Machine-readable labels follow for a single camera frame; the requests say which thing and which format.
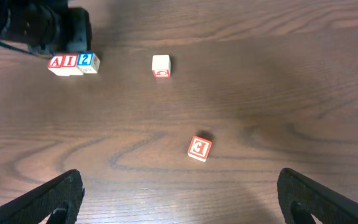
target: red and white block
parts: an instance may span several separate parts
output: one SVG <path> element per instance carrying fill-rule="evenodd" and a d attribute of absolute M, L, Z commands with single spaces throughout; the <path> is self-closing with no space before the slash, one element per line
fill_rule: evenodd
<path fill-rule="evenodd" d="M 154 55 L 152 70 L 155 78 L 171 77 L 171 60 L 169 55 Z"/>
<path fill-rule="evenodd" d="M 48 69 L 59 76 L 83 75 L 77 63 L 78 54 L 55 55 L 50 59 Z"/>
<path fill-rule="evenodd" d="M 211 149 L 212 142 L 198 136 L 194 136 L 187 154 L 199 161 L 205 162 Z"/>

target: blue block face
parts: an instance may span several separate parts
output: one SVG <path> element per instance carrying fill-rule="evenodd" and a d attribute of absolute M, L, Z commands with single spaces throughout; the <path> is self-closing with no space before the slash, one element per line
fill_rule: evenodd
<path fill-rule="evenodd" d="M 82 53 L 78 56 L 78 66 L 91 65 L 93 53 Z"/>

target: wood grain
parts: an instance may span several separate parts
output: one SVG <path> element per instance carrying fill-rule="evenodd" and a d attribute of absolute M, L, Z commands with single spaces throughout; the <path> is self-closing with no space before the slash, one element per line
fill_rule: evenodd
<path fill-rule="evenodd" d="M 0 49 L 0 205 L 78 169 L 78 223 L 283 223 L 284 167 L 358 202 L 358 1 L 72 5 L 99 75 Z M 205 163 L 186 154 L 200 130 Z"/>

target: number block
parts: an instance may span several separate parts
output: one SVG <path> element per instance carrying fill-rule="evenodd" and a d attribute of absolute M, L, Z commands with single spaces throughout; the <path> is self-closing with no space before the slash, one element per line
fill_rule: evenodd
<path fill-rule="evenodd" d="M 77 61 L 78 54 L 55 55 L 50 59 L 48 69 L 59 76 L 83 75 Z"/>
<path fill-rule="evenodd" d="M 155 78 L 171 77 L 171 60 L 169 55 L 154 55 L 152 71 Z"/>
<path fill-rule="evenodd" d="M 198 136 L 194 136 L 187 154 L 199 161 L 205 162 L 208 157 L 209 150 L 211 149 L 212 142 Z"/>
<path fill-rule="evenodd" d="M 100 60 L 95 53 L 82 53 L 78 57 L 77 66 L 83 73 L 97 73 L 100 66 Z"/>

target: blue and white block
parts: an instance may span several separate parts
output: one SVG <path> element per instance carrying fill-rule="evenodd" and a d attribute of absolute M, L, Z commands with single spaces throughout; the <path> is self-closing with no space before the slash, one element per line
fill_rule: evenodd
<path fill-rule="evenodd" d="M 97 73 L 100 66 L 100 60 L 95 53 L 81 53 L 78 56 L 77 67 L 83 73 Z"/>

